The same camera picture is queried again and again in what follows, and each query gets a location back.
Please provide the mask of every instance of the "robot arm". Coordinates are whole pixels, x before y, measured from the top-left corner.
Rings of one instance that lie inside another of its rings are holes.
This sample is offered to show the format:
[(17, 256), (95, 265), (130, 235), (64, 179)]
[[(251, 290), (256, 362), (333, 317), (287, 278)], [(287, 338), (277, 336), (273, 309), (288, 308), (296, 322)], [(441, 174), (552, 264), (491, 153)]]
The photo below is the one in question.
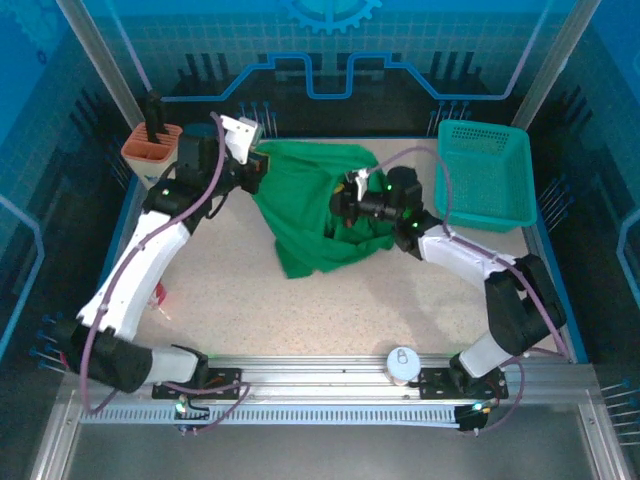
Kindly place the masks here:
[(436, 263), (485, 293), (489, 329), (471, 347), (450, 362), (449, 378), (463, 394), (514, 356), (519, 356), (549, 335), (544, 319), (525, 293), (524, 286), (507, 269), (520, 271), (533, 286), (556, 328), (566, 322), (564, 310), (542, 260), (535, 255), (515, 258), (445, 231), (442, 221), (422, 204), (422, 186), (415, 170), (395, 167), (380, 193), (363, 191), (359, 172), (351, 172), (331, 199), (332, 213), (353, 225), (359, 216), (394, 225), (396, 244), (419, 260)]
[[(268, 158), (250, 149), (261, 134), (249, 119), (222, 117), (227, 130), (227, 156), (215, 190), (202, 207), (149, 241), (126, 267), (111, 295), (96, 336), (89, 363), (89, 377), (131, 393), (141, 385), (156, 382), (186, 383), (201, 388), (208, 371), (207, 356), (180, 346), (149, 349), (133, 343), (142, 311), (177, 252), (189, 240), (202, 218), (211, 218), (212, 199), (236, 187), (254, 194), (268, 171)], [(207, 190), (218, 158), (216, 138), (182, 135), (175, 178), (164, 175), (149, 190), (133, 237), (104, 285), (80, 310), (77, 321), (61, 321), (55, 336), (71, 370), (78, 372), (89, 328), (102, 305), (107, 286), (124, 258), (140, 241), (193, 205)]]

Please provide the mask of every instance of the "speckled tabletop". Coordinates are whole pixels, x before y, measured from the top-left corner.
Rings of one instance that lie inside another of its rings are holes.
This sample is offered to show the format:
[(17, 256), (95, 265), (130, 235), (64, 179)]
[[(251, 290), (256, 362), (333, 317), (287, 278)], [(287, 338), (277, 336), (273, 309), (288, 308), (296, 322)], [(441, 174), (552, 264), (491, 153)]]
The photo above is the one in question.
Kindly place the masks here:
[[(414, 145), (436, 148), (424, 139), (326, 141), (359, 143), (379, 161)], [(399, 164), (416, 167), (425, 205), (435, 212), (435, 160), (414, 153)], [(527, 253), (520, 229), (457, 231), (501, 252)], [(228, 355), (382, 354), (397, 345), (453, 353), (487, 329), (482, 292), (397, 248), (329, 274), (287, 280), (273, 242), (251, 197), (234, 192), (166, 270), (167, 298), (161, 310), (145, 311), (137, 341)]]

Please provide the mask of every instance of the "gear logo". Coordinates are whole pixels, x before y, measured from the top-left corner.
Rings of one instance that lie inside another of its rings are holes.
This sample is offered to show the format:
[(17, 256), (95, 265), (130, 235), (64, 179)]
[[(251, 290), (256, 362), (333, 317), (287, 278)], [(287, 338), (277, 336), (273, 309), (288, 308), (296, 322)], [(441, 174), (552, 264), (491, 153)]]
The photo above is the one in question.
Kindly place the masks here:
[(346, 33), (348, 27), (360, 27), (360, 20), (371, 19), (371, 11), (381, 7), (380, 0), (280, 0), (289, 18), (299, 21), (302, 28), (311, 27), (331, 35), (336, 30)]
[(54, 0), (0, 0), (0, 14), (12, 14), (24, 34), (38, 49), (38, 60), (56, 41), (58, 35), (57, 6)]

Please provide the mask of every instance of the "green cloth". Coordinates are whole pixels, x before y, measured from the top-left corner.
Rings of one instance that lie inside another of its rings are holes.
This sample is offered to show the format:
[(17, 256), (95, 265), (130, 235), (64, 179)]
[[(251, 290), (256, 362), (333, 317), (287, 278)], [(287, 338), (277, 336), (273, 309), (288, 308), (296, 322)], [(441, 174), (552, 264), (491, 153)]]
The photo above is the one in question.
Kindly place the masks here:
[[(360, 217), (347, 228), (329, 210), (331, 195), (347, 171), (377, 165), (371, 152), (358, 145), (281, 141), (256, 150), (270, 161), (253, 198), (276, 237), (288, 278), (330, 272), (393, 246), (391, 225)], [(384, 184), (381, 172), (369, 177), (371, 191), (381, 191)]]

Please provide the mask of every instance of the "teal plastic basket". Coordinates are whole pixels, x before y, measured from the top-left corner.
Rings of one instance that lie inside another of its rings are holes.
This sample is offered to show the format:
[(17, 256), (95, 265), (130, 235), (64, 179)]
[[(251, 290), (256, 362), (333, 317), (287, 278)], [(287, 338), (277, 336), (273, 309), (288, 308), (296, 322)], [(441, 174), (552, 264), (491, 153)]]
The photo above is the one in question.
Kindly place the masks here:
[[(529, 136), (524, 130), (490, 123), (445, 120), (438, 153), (453, 184), (452, 225), (508, 232), (536, 221)], [(447, 186), (436, 169), (435, 206), (447, 210)]]

